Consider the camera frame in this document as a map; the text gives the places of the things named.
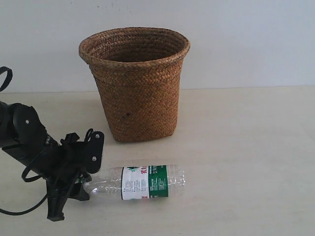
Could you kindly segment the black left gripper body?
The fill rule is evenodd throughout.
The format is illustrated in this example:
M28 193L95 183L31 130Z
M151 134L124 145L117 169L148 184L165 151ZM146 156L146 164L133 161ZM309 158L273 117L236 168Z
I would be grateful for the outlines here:
M64 220L63 207L69 194L69 184L78 182L78 158L75 157L79 136L67 134L59 144L47 136L43 151L36 157L31 167L46 180L47 218L51 221Z

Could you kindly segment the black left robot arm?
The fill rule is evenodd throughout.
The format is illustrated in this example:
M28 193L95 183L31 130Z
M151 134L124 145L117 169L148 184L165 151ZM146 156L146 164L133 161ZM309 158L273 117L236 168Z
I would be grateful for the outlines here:
M35 206L20 212L1 209L2 214L20 216L47 202L47 218L64 220L63 207L73 198L77 179L85 171L72 146L79 137L73 133L55 141L40 122L32 106L21 103L0 104L0 148L25 166L21 178L30 183L46 181L46 195Z

